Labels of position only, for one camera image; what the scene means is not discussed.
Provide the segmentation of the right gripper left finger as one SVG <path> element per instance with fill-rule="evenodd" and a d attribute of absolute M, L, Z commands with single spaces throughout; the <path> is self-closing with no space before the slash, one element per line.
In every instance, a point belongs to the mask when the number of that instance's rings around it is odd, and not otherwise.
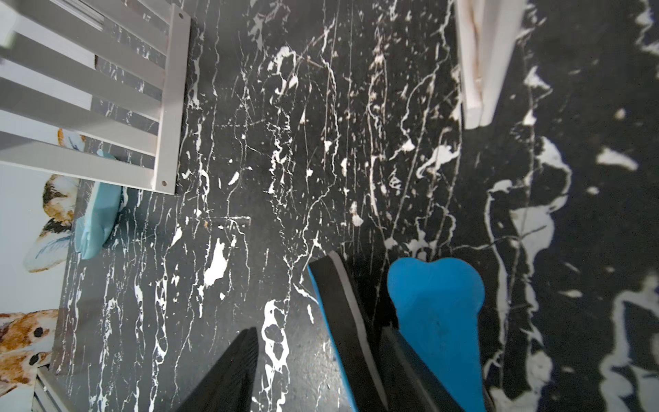
<path fill-rule="evenodd" d="M 257 329 L 240 331 L 177 411 L 250 411 L 258 356 Z"/>

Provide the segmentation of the white wooden shelf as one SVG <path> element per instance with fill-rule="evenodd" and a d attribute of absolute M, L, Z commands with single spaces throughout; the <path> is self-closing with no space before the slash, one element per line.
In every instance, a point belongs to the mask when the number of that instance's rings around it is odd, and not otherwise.
<path fill-rule="evenodd" d="M 1 109 L 60 130 L 1 130 L 1 162 L 173 194 L 192 19 L 173 3 L 4 1 Z"/>

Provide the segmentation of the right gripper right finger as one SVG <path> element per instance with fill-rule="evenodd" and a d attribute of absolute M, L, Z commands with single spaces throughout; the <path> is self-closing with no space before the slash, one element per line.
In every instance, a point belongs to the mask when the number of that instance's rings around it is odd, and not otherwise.
<path fill-rule="evenodd" d="M 379 373 L 389 411 L 463 411 L 398 329 L 382 330 Z"/>

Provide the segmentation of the blue eraser top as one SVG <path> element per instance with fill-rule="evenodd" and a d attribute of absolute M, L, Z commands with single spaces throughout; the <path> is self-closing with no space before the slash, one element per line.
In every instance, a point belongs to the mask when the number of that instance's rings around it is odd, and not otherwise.
<path fill-rule="evenodd" d="M 307 266 L 351 408 L 386 411 L 388 403 L 369 330 L 343 258 L 329 252 Z"/>
<path fill-rule="evenodd" d="M 405 257 L 390 267 L 387 288 L 411 348 L 463 410 L 484 411 L 481 275 L 454 257 L 432 263 Z"/>

